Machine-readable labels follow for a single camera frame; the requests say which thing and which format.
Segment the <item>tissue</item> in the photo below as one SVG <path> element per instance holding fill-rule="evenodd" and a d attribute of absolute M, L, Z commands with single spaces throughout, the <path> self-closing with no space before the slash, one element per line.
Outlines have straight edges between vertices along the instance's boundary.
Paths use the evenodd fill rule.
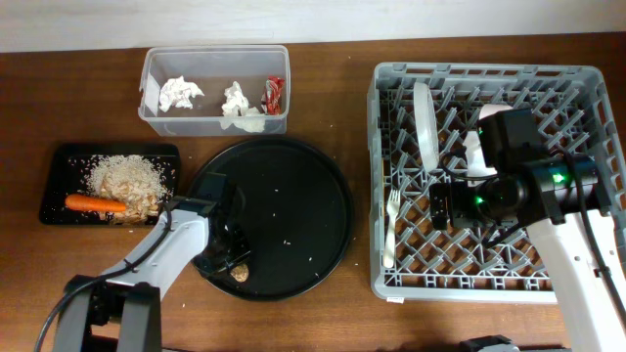
<path fill-rule="evenodd" d="M 225 103 L 221 106 L 222 114 L 225 117 L 244 116 L 249 109 L 249 101 L 244 95 L 241 85 L 238 81 L 234 81 L 229 88 L 224 90 L 226 98 Z"/>
<path fill-rule="evenodd" d="M 261 133 L 265 128 L 264 114 L 258 108 L 225 110 L 220 119 L 220 127 L 226 130 L 231 125 L 247 133 Z"/>
<path fill-rule="evenodd" d="M 203 96 L 204 92 L 194 82 L 187 82 L 183 75 L 168 79 L 160 88 L 158 107 L 163 112 L 171 108 L 191 109 L 192 100 L 196 96 Z"/>

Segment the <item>orange carrot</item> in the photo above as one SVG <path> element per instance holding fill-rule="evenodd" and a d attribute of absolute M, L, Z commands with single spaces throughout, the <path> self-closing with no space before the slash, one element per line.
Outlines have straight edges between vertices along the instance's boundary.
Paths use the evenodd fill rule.
<path fill-rule="evenodd" d="M 81 194 L 69 195 L 65 205 L 71 210 L 97 212 L 124 212 L 126 205 L 123 202 L 106 198 L 92 198 Z"/>

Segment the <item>pink bowl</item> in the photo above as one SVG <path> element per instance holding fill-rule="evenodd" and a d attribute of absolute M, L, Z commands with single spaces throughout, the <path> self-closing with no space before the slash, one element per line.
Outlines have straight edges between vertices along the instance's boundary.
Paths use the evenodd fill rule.
<path fill-rule="evenodd" d="M 486 104 L 479 110 L 478 119 L 483 119 L 497 112 L 511 109 L 512 107 L 508 105 Z"/>

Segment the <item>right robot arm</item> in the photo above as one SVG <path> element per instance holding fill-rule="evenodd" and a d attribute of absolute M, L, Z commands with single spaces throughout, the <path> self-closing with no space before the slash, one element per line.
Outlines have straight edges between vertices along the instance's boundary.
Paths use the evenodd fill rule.
<path fill-rule="evenodd" d="M 574 351 L 625 348 L 625 275 L 610 201 L 584 155 L 521 163 L 499 174 L 456 176 L 428 191 L 435 229 L 487 228 L 484 248 L 525 231 L 547 270 Z"/>

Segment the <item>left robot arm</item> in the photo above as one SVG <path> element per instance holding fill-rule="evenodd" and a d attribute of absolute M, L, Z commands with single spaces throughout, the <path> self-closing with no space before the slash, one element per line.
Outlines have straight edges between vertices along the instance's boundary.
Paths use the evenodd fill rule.
<path fill-rule="evenodd" d="M 44 326 L 56 351 L 160 351 L 161 300 L 189 264 L 201 275 L 229 275 L 250 256 L 228 204 L 177 197 L 150 233 L 96 277 L 76 275 Z"/>

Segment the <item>white plastic fork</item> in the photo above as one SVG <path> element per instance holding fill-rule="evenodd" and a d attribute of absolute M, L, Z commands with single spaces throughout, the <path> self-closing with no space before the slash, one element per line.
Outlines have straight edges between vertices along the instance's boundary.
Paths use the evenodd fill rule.
<path fill-rule="evenodd" d="M 388 224 L 386 228 L 385 244 L 382 254 L 382 265 L 384 268 L 390 269 L 395 262 L 395 226 L 400 209 L 400 191 L 391 190 L 386 204 L 386 214 L 388 216 Z"/>

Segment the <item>grey plate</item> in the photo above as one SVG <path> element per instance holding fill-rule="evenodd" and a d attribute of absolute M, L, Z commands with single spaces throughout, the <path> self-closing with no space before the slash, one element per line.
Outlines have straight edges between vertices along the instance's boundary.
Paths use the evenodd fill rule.
<path fill-rule="evenodd" d="M 439 147 L 434 102 L 428 86 L 416 82 L 413 87 L 416 135 L 423 169 L 429 173 L 439 163 Z"/>

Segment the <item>red snack wrapper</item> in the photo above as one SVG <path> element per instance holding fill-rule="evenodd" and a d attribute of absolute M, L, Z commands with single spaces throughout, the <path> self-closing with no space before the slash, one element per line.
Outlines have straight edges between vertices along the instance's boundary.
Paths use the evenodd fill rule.
<path fill-rule="evenodd" d="M 285 80 L 277 76 L 269 76 L 265 82 L 264 93 L 261 97 L 261 106 L 266 114 L 277 115 L 282 112 L 280 100 L 285 86 Z"/>

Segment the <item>peanut shells and rice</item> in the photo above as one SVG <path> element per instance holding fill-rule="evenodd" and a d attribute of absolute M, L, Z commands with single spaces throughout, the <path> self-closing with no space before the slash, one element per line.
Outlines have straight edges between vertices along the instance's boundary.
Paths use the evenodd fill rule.
<path fill-rule="evenodd" d="M 112 218 L 111 225 L 144 224 L 158 216 L 161 205 L 168 200 L 160 199 L 165 194 L 159 172 L 149 161 L 139 155 L 108 156 L 92 169 L 88 177 L 88 192 L 81 195 L 123 202 L 126 210 L 81 212 L 109 215 Z"/>

